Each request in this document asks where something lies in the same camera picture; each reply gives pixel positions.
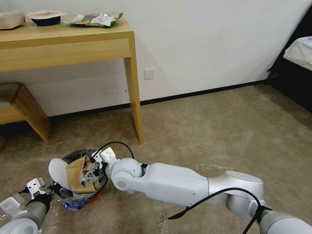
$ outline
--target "white wall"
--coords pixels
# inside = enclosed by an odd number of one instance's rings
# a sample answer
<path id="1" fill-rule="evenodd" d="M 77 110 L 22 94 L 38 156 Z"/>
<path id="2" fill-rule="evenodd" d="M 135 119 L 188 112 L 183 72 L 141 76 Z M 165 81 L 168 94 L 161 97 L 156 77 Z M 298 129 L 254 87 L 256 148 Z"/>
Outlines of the white wall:
<path id="1" fill-rule="evenodd" d="M 311 0 L 2 0 L 23 9 L 118 12 L 135 30 L 141 100 L 266 78 Z M 155 79 L 144 80 L 144 69 Z M 48 116 L 128 103 L 122 60 L 0 74 L 25 83 Z"/>

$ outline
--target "white bed sheet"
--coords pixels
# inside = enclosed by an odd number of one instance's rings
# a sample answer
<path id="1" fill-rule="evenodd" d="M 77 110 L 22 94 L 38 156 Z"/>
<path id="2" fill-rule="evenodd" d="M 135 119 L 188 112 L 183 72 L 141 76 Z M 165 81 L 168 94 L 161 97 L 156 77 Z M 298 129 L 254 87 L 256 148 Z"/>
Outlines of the white bed sheet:
<path id="1" fill-rule="evenodd" d="M 312 71 L 312 36 L 295 40 L 283 58 Z"/>

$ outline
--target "wooden table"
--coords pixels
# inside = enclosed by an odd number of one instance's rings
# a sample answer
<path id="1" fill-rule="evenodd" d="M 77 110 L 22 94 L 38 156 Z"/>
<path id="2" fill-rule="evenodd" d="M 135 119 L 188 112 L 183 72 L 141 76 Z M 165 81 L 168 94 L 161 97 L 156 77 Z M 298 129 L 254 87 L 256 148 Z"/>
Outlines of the wooden table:
<path id="1" fill-rule="evenodd" d="M 1 72 L 123 58 L 131 112 L 143 144 L 134 31 L 124 17 L 111 28 L 40 27 L 27 20 L 22 27 L 0 31 L 0 55 Z"/>

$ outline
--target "bowl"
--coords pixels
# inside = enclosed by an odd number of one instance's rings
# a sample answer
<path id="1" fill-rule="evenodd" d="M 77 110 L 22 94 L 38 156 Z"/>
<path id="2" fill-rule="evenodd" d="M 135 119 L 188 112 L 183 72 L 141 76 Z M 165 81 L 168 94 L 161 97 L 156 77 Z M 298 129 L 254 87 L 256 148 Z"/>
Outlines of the bowl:
<path id="1" fill-rule="evenodd" d="M 61 16 L 64 15 L 60 11 L 38 11 L 27 15 L 38 26 L 50 26 L 58 24 Z"/>

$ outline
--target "table leg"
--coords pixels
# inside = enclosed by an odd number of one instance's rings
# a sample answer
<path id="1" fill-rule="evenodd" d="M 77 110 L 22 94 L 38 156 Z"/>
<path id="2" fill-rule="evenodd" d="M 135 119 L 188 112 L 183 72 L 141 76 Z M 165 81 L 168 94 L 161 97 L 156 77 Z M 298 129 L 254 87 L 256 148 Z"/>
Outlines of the table leg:
<path id="1" fill-rule="evenodd" d="M 131 112 L 134 120 L 134 124 L 137 129 L 137 135 L 139 137 L 140 144 L 143 144 L 143 132 L 142 132 L 142 117 L 141 117 L 141 106 L 139 96 L 139 85 L 137 81 L 137 57 L 136 57 L 136 45 L 134 38 L 129 38 L 130 46 L 130 58 L 124 58 L 124 69 L 126 72 L 129 99 Z"/>
<path id="2" fill-rule="evenodd" d="M 3 148 L 5 141 L 6 141 L 5 137 L 0 134 L 0 150 Z"/>
<path id="3" fill-rule="evenodd" d="M 50 121 L 23 84 L 17 90 L 11 105 L 15 107 L 24 120 L 29 123 L 44 141 L 48 141 Z"/>

